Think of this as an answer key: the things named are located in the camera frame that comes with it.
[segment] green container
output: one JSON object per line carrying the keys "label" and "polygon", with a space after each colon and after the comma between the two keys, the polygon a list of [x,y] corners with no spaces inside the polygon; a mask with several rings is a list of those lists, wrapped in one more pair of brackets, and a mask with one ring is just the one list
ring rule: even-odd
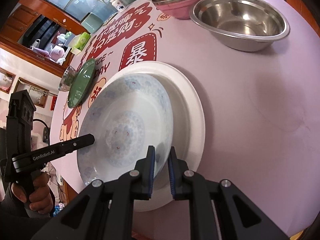
{"label": "green container", "polygon": [[80,38],[78,39],[77,43],[74,45],[74,48],[82,50],[90,38],[91,38],[90,34],[88,34],[86,32],[82,33],[80,35]]}
{"label": "green container", "polygon": [[93,72],[95,67],[95,59],[91,58],[87,60],[76,77],[73,80],[69,94],[68,94],[68,107],[73,108],[80,104],[88,93],[91,82],[93,80]]}

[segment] plate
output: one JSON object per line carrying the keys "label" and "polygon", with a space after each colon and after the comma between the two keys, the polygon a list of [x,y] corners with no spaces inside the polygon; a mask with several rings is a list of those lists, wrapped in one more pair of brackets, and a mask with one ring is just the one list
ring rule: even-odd
{"label": "plate", "polygon": [[68,94],[68,107],[76,107],[84,96],[87,94],[93,79],[93,71],[96,61],[94,58],[87,60],[77,73],[75,79],[72,82],[69,94]]}
{"label": "plate", "polygon": [[[142,61],[122,69],[112,76],[105,89],[114,80],[132,73],[145,73],[155,77],[166,89],[173,112],[173,138],[177,157],[196,171],[201,161],[205,121],[201,101],[191,82],[176,68],[158,61]],[[172,201],[168,165],[155,178],[152,197],[148,201],[135,200],[134,210],[150,211]]]}
{"label": "plate", "polygon": [[77,150],[82,181],[118,179],[156,148],[154,176],[169,156],[173,116],[169,96],[154,77],[129,74],[101,91],[86,113],[79,136],[91,133],[95,143]]}

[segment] hand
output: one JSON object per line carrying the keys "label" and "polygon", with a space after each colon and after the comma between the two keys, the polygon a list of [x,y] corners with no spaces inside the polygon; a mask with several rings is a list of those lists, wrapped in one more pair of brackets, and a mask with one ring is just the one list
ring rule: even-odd
{"label": "hand", "polygon": [[[36,190],[29,196],[30,209],[38,211],[40,214],[48,214],[53,208],[52,197],[48,186],[49,175],[42,172],[40,176],[35,178],[33,186]],[[17,183],[12,183],[11,190],[13,194],[23,203],[27,201],[26,195]]]}

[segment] white jar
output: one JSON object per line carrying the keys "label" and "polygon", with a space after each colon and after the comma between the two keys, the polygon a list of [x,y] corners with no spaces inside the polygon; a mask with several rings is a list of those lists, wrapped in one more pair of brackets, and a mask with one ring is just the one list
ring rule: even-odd
{"label": "white jar", "polygon": [[119,12],[123,12],[127,8],[120,0],[110,0],[110,2]]}

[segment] pink tabletop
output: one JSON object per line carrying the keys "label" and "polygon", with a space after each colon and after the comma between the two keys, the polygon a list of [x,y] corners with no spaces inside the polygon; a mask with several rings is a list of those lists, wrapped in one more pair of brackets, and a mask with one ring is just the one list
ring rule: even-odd
{"label": "pink tabletop", "polygon": [[[99,89],[119,69],[142,60],[168,63],[189,78],[204,108],[198,172],[230,179],[289,236],[304,229],[320,210],[320,39],[285,1],[265,1],[285,15],[291,32],[256,53],[230,49],[191,20],[135,1],[74,57],[73,67],[97,59],[95,85],[64,121],[68,93],[59,93],[51,142],[77,135]],[[75,152],[52,163],[77,192],[84,188]],[[133,229],[152,239],[189,239],[188,203],[135,213]]]}

